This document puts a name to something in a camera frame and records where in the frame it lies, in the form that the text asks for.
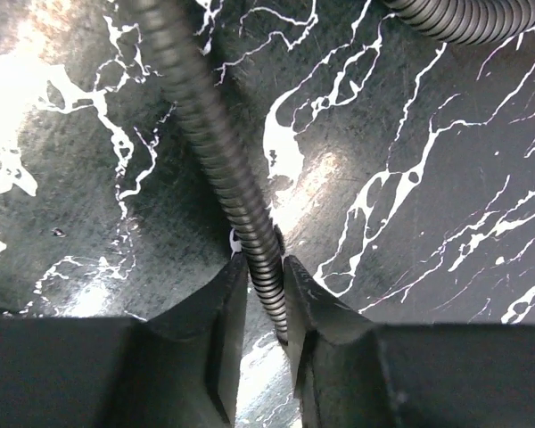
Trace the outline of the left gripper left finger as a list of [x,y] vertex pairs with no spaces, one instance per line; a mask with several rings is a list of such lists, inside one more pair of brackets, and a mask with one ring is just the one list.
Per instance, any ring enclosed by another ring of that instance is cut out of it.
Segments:
[[0,427],[231,427],[248,268],[147,321],[0,318]]

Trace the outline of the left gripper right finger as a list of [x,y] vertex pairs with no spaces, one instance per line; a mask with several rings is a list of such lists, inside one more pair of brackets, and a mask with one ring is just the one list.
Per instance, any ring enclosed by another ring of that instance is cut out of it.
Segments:
[[535,427],[535,325],[375,323],[284,262],[306,427]]

